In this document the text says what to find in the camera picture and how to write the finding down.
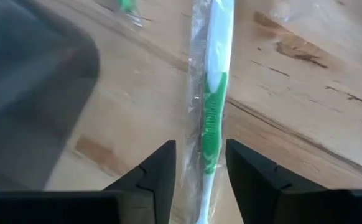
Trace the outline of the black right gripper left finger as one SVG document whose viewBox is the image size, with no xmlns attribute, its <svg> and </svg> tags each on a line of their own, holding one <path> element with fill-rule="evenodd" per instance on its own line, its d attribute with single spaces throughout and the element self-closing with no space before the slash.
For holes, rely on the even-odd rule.
<svg viewBox="0 0 362 224">
<path fill-rule="evenodd" d="M 102 190 L 0 192 L 0 224 L 169 224 L 176 142 Z"/>
</svg>

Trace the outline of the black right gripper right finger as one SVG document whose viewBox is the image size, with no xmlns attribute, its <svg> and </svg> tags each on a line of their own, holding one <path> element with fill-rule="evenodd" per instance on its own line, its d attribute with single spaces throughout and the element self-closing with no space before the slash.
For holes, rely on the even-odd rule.
<svg viewBox="0 0 362 224">
<path fill-rule="evenodd" d="M 362 224 L 362 189 L 329 189 L 234 139 L 226 164 L 244 224 Z"/>
</svg>

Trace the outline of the green toothbrush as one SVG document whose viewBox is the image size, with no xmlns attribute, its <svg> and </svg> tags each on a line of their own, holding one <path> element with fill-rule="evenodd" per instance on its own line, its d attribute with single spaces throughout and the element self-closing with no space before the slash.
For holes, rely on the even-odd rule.
<svg viewBox="0 0 362 224">
<path fill-rule="evenodd" d="M 137 8 L 137 0 L 116 0 L 121 12 L 125 13 L 132 23 L 138 27 L 142 27 L 142 17 Z"/>
<path fill-rule="evenodd" d="M 221 168 L 235 0 L 193 0 L 182 159 L 185 224 L 212 224 Z"/>
</svg>

